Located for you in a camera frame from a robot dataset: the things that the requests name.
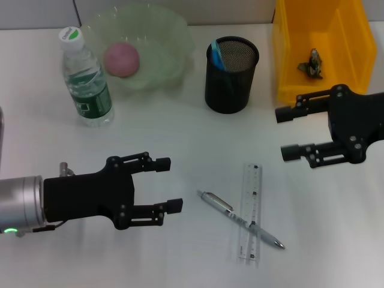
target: white table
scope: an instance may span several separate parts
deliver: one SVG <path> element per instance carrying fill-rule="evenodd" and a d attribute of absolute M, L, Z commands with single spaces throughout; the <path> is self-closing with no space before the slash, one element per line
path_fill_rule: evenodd
<path fill-rule="evenodd" d="M 72 220 L 55 232 L 0 235 L 1 286 L 262 287 L 384 286 L 384 143 L 365 163 L 311 170 L 284 163 L 280 146 L 330 140 L 326 114 L 276 124 L 271 25 L 191 27 L 197 49 L 182 84 L 143 95 L 113 94 L 106 128 L 83 127 L 60 72 L 58 30 L 1 31 L 1 178 L 77 174 L 111 155 L 170 157 L 170 172 L 134 175 L 136 203 L 182 197 L 163 227 L 117 231 L 106 218 Z M 384 23 L 372 23 L 379 54 L 370 92 L 384 91 Z M 204 102 L 206 48 L 238 35 L 260 51 L 251 100 L 234 115 Z M 240 206 L 244 162 L 263 165 L 262 227 L 286 246 L 262 244 L 259 268 L 237 261 L 238 227 L 196 196 L 212 191 Z"/>

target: black mesh pen holder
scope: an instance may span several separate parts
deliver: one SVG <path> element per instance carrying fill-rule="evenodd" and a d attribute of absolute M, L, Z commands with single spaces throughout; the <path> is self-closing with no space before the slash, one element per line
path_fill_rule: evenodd
<path fill-rule="evenodd" d="M 217 43 L 225 70 L 214 65 L 209 45 L 206 51 L 205 101 L 218 113 L 232 114 L 248 104 L 259 51 L 254 44 L 241 37 L 223 37 Z"/>

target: yellow plastic bin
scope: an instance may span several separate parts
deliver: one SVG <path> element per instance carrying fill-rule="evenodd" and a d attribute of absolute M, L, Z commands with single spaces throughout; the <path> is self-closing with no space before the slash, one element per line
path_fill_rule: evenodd
<path fill-rule="evenodd" d="M 278 100 L 293 105 L 299 94 L 341 83 L 367 92 L 377 49 L 361 0 L 276 0 L 272 37 Z M 313 48 L 322 80 L 298 70 Z"/>

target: pink ball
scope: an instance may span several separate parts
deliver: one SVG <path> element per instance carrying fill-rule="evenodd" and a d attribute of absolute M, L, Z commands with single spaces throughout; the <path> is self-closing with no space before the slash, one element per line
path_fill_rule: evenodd
<path fill-rule="evenodd" d="M 115 43 L 104 54 L 104 66 L 114 76 L 131 76 L 139 69 L 139 54 L 131 44 Z"/>

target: transparent ruler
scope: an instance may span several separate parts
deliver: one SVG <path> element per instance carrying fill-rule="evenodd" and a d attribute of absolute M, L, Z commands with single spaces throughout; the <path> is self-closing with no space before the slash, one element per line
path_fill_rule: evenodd
<path fill-rule="evenodd" d="M 245 163 L 242 179 L 240 216 L 249 223 L 260 224 L 262 207 L 262 168 L 260 165 Z M 260 237 L 244 228 L 239 231 L 239 258 L 260 261 Z"/>

